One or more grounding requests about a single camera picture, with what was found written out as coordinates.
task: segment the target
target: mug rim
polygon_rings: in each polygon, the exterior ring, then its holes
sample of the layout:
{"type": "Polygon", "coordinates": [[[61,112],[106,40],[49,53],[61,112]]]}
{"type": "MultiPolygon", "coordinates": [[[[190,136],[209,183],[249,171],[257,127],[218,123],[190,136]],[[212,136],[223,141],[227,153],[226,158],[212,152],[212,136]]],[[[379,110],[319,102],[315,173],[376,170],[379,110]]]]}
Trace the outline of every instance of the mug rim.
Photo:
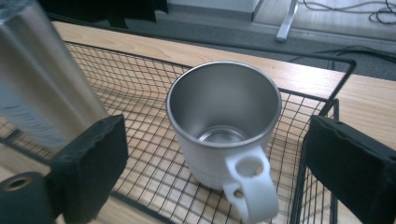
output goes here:
{"type": "Polygon", "coordinates": [[[200,65],[197,65],[195,67],[193,67],[192,69],[190,69],[189,71],[185,72],[184,74],[182,74],[180,77],[178,77],[176,79],[176,81],[172,84],[171,88],[168,91],[168,94],[166,96],[166,112],[167,112],[167,116],[169,118],[169,120],[171,121],[171,124],[173,126],[173,128],[175,129],[175,132],[180,133],[181,135],[183,135],[183,137],[189,139],[191,142],[193,142],[196,145],[201,145],[201,146],[206,146],[206,147],[215,147],[215,148],[229,148],[229,147],[241,147],[241,146],[245,146],[248,145],[250,143],[256,142],[259,139],[262,139],[265,135],[268,134],[269,131],[272,131],[273,128],[275,127],[279,117],[280,117],[280,112],[282,109],[282,99],[280,97],[280,92],[278,87],[276,86],[275,82],[268,77],[267,75],[264,74],[264,72],[262,72],[260,69],[246,64],[246,63],[240,63],[240,62],[235,62],[235,61],[214,61],[214,62],[210,62],[210,63],[203,63],[200,65]],[[275,117],[276,119],[272,119],[272,121],[270,122],[270,124],[268,124],[266,126],[266,128],[259,134],[257,134],[256,136],[253,136],[249,139],[246,139],[244,141],[240,141],[240,142],[235,142],[235,143],[213,143],[213,142],[206,142],[206,141],[199,141],[199,139],[191,134],[189,134],[188,132],[184,131],[177,123],[175,117],[172,114],[171,111],[171,103],[170,103],[170,99],[172,97],[172,93],[173,93],[173,89],[175,88],[175,86],[177,85],[177,83],[184,77],[186,77],[188,74],[194,72],[195,70],[198,70],[202,67],[205,66],[209,66],[212,64],[236,64],[239,66],[244,66],[248,69],[252,69],[254,71],[256,71],[258,74],[261,74],[262,76],[264,76],[270,83],[271,86],[273,87],[275,94],[277,96],[277,110],[276,110],[276,114],[275,117]]]}

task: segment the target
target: wooden desk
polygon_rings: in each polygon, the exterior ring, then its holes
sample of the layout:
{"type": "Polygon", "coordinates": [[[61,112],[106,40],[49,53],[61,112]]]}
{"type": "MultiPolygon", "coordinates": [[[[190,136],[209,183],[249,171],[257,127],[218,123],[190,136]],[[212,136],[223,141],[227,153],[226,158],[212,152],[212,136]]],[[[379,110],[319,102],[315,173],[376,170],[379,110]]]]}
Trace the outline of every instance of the wooden desk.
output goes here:
{"type": "MultiPolygon", "coordinates": [[[[61,22],[55,22],[54,25],[62,39],[66,41],[129,52],[173,63],[189,66],[221,60],[248,63],[260,68],[280,88],[320,97],[328,97],[342,77],[341,73],[334,71],[222,50],[206,49],[61,22]]],[[[340,119],[387,146],[396,148],[396,102],[393,101],[395,95],[395,82],[354,75],[337,97],[341,104],[340,119]]],[[[340,205],[339,214],[343,217],[340,219],[343,220],[340,223],[351,223],[350,220],[353,219],[353,216],[342,205],[340,205]]],[[[131,216],[139,217],[140,213],[111,199],[95,222],[101,223],[101,220],[108,220],[109,217],[112,217],[117,219],[115,221],[117,223],[128,223],[131,216]]]]}

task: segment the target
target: metal cylinder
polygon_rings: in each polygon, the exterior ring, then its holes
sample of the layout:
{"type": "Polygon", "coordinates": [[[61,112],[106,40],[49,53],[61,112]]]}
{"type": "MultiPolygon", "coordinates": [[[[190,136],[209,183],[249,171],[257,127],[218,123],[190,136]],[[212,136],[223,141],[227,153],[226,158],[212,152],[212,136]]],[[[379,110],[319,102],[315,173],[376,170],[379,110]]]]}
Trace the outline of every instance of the metal cylinder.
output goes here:
{"type": "Polygon", "coordinates": [[[0,114],[59,151],[107,112],[35,0],[0,0],[0,114]]]}

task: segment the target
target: gray floor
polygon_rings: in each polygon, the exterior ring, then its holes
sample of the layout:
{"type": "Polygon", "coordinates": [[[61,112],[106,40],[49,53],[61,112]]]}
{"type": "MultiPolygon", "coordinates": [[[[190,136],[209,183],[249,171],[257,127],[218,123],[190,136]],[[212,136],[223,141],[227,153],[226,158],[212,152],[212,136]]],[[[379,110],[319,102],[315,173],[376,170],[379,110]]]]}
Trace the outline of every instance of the gray floor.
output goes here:
{"type": "MultiPolygon", "coordinates": [[[[396,43],[391,38],[345,35],[293,26],[287,42],[279,44],[275,42],[278,25],[257,21],[257,17],[254,22],[251,22],[246,16],[237,13],[197,10],[197,8],[193,7],[178,6],[170,6],[168,14],[157,12],[156,15],[156,23],[136,20],[128,21],[130,31],[142,35],[172,38],[211,48],[227,49],[282,61],[289,61],[293,57],[268,53],[261,49],[312,53],[358,46],[353,49],[366,50],[366,48],[371,48],[385,50],[393,58],[396,57],[396,43]],[[222,44],[244,46],[250,49],[224,48],[220,46],[222,44]]],[[[396,80],[396,63],[361,53],[348,53],[343,57],[352,58],[357,62],[355,74],[396,80]]],[[[329,65],[328,62],[308,59],[301,59],[295,62],[323,68],[328,68],[329,65]]],[[[344,66],[335,66],[336,70],[342,71],[344,68],[344,66]]]]}

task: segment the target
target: black wire basket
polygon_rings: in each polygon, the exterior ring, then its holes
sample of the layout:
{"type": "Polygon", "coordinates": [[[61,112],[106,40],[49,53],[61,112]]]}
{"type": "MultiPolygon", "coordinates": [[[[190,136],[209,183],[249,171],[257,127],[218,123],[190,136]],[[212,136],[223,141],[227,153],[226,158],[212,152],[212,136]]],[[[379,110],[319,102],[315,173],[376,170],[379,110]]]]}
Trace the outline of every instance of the black wire basket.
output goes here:
{"type": "MultiPolygon", "coordinates": [[[[192,178],[166,116],[166,94],[177,77],[190,68],[109,49],[66,45],[109,115],[125,117],[129,160],[112,196],[165,222],[241,223],[222,191],[204,187],[192,178]]],[[[335,197],[301,160],[310,117],[337,119],[336,92],[323,99],[280,91],[281,117],[265,149],[280,210],[268,222],[336,222],[335,197]]],[[[0,142],[43,163],[53,156],[3,117],[0,142]]]]}

